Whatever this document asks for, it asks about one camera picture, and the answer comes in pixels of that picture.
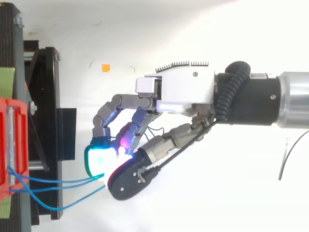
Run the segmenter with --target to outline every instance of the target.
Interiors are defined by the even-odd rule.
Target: black cylindrical motor
[[[216,75],[215,106],[217,105],[218,96],[220,96],[232,77],[232,73],[219,73]],[[227,120],[220,123],[269,126],[277,121],[280,101],[281,87],[277,77],[269,78],[266,73],[251,73],[250,78],[239,89],[231,103]]]

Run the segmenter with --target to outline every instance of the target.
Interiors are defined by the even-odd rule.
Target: white wall
[[[305,0],[13,0],[25,15],[25,39],[61,50],[62,107],[77,107],[76,161],[63,178],[86,177],[83,152],[92,118],[135,79],[179,60],[209,61],[217,72],[244,60],[252,72],[309,71]],[[111,64],[102,73],[101,64]],[[116,133],[133,112],[112,125]],[[173,128],[189,119],[165,115]],[[309,138],[277,180],[285,138],[303,131],[216,126],[165,167],[138,196],[118,202],[105,189],[34,232],[309,231]],[[100,183],[64,192],[64,205]]]

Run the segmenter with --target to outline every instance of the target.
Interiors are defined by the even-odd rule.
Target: red box
[[[29,176],[28,161],[28,105],[22,101],[0,98],[0,202],[13,193],[9,189],[23,187],[17,179],[10,187],[7,168],[7,117],[6,108],[13,107],[15,115],[15,171],[20,175]]]

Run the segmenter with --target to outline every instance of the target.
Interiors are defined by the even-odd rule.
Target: bolt
[[[58,62],[61,61],[61,54],[59,52],[55,54],[55,60]]]
[[[18,13],[14,18],[14,24],[17,25],[19,28],[23,28],[23,17],[21,13]]]
[[[275,94],[270,96],[270,99],[275,100],[277,98],[277,96]]]
[[[30,110],[31,115],[34,115],[35,112],[38,110],[38,107],[34,104],[34,102],[31,101],[29,103],[29,110]]]

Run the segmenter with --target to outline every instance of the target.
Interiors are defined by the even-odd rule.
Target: black cable
[[[148,127],[148,130],[150,131],[150,129],[152,129],[152,130],[156,130],[156,131],[160,131],[160,130],[163,130],[163,134],[165,134],[165,131],[164,131],[164,127],[161,127],[161,128],[159,128],[159,129],[154,129],[154,128],[151,128],[151,127]]]
[[[163,168],[165,165],[167,165],[169,162],[171,162],[174,158],[176,158],[180,153],[185,151],[189,146],[191,146],[197,139],[199,139],[202,135],[207,134],[208,130],[212,128],[214,125],[217,124],[217,121],[212,122],[207,127],[205,127],[200,133],[197,134],[193,139],[191,139],[186,145],[184,145],[182,148],[180,148],[175,154],[173,154],[171,157],[169,157],[166,161],[164,161],[161,165],[159,165],[159,168]]]
[[[147,141],[149,142],[149,138],[148,138],[148,136],[147,136],[146,134],[144,134],[144,135],[145,135],[145,137],[146,137]]]
[[[295,147],[295,145],[298,143],[298,141],[299,141],[302,137],[304,137],[305,134],[307,134],[308,132],[309,132],[309,131],[305,132],[302,136],[300,136],[300,137],[297,139],[297,141],[294,143],[294,145],[291,147],[291,149],[290,149],[288,155],[286,156],[286,158],[285,158],[285,160],[284,160],[284,163],[283,163],[283,165],[282,165],[282,167],[281,167],[280,174],[279,174],[279,180],[282,179],[283,170],[284,170],[286,161],[288,160],[288,158],[289,158],[289,156],[290,156],[290,154],[291,154],[291,151],[293,150],[293,148]]]
[[[226,73],[232,73],[233,77],[229,80],[216,104],[216,118],[226,121],[230,112],[231,104],[238,94],[240,88],[250,78],[250,66],[246,62],[237,61],[231,63],[226,69]]]
[[[155,137],[155,134],[150,130],[150,127],[147,127],[147,129],[148,129],[149,132],[153,135],[153,137]]]

